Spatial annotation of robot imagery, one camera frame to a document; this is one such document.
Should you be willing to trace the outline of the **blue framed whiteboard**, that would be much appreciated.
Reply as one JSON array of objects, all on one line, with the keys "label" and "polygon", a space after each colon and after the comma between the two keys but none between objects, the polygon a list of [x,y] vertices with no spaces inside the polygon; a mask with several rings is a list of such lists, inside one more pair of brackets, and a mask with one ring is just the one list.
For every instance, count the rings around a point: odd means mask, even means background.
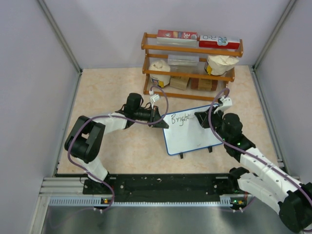
[{"label": "blue framed whiteboard", "polygon": [[209,105],[168,113],[164,121],[169,125],[163,129],[167,154],[179,155],[221,144],[211,129],[204,129],[197,119],[189,119],[195,112],[209,109]]}]

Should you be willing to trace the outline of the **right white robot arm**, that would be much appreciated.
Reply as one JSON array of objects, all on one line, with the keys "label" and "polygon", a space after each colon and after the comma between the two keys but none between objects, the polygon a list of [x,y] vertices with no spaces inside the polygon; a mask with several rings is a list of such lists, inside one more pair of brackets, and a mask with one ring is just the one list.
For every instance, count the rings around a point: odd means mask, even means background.
[{"label": "right white robot arm", "polygon": [[226,152],[243,166],[230,170],[227,181],[233,193],[252,194],[271,207],[292,232],[312,231],[312,184],[304,184],[268,160],[242,133],[238,115],[222,111],[196,112],[200,126],[211,129]]}]

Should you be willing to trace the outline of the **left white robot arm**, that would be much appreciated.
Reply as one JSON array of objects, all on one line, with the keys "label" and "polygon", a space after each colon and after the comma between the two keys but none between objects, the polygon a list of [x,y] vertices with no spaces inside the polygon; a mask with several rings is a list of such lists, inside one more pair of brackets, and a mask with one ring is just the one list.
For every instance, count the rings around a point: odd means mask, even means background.
[{"label": "left white robot arm", "polygon": [[169,128],[155,105],[160,95],[154,94],[153,91],[150,95],[150,102],[145,107],[142,107],[143,98],[140,94],[130,93],[126,103],[116,112],[104,114],[96,119],[80,116],[67,137],[65,150],[77,159],[86,172],[95,176],[90,175],[89,178],[94,181],[93,186],[99,193],[108,192],[111,186],[110,180],[106,178],[108,171],[98,158],[104,135],[127,129],[136,122],[155,128]]}]

